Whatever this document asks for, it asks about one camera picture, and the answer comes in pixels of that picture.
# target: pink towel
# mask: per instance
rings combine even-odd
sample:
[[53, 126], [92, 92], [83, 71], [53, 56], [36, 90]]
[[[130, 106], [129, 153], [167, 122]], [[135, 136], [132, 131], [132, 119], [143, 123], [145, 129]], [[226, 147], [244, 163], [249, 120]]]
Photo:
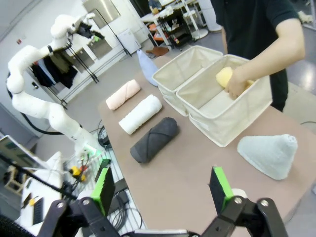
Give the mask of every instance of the pink towel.
[[126, 100], [134, 96], [139, 90], [140, 86], [137, 81], [130, 80], [106, 100], [109, 109], [116, 110], [124, 104]]

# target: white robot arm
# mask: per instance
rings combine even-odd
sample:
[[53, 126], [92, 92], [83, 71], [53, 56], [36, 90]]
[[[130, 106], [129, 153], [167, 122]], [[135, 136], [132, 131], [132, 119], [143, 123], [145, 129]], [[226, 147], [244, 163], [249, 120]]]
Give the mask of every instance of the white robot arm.
[[68, 36], [79, 34], [87, 38], [96, 34], [103, 37], [100, 33], [90, 31], [91, 26], [88, 20], [94, 17], [94, 13], [84, 17], [74, 18], [68, 15], [60, 15], [56, 18], [54, 25], [50, 29], [53, 37], [52, 42], [40, 49], [30, 45], [25, 46], [17, 52], [8, 63], [10, 76], [7, 79], [7, 88], [12, 93], [12, 104], [18, 111], [36, 117], [49, 120], [52, 128], [65, 134], [75, 143], [75, 153], [78, 154], [86, 145], [96, 149], [102, 149], [98, 140], [88, 131], [81, 128], [79, 123], [70, 118], [63, 107], [57, 103], [51, 103], [24, 91], [24, 71], [34, 62], [53, 53], [53, 51], [63, 48], [68, 42]]

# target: white bin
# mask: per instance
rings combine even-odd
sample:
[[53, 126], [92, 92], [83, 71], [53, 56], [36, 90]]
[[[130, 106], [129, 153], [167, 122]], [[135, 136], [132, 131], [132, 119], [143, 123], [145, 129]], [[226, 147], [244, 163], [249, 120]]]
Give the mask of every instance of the white bin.
[[176, 93], [188, 109], [190, 121], [219, 147], [230, 144], [272, 102], [269, 76], [256, 80], [236, 100], [216, 81], [222, 68], [235, 69], [247, 61], [226, 55]]
[[153, 75], [153, 79], [157, 82], [164, 100], [180, 114], [188, 116], [187, 109], [176, 96], [176, 91], [222, 56], [219, 51], [194, 46], [160, 68]]

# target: black shirt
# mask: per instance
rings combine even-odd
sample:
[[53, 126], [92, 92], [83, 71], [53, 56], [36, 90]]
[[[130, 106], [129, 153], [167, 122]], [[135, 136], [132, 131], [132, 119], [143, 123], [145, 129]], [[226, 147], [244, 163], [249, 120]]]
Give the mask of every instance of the black shirt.
[[[277, 25], [299, 18], [289, 0], [211, 0], [217, 24], [224, 27], [229, 54], [253, 59], [276, 39]], [[282, 111], [287, 99], [286, 70], [270, 75], [272, 106]]]

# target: dark gray towel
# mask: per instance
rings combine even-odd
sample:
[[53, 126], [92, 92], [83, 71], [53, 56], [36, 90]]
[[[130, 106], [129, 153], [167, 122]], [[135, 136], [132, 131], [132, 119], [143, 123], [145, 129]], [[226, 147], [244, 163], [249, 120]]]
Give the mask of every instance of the dark gray towel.
[[137, 162], [148, 163], [177, 134], [176, 120], [163, 118], [130, 149], [130, 153]]

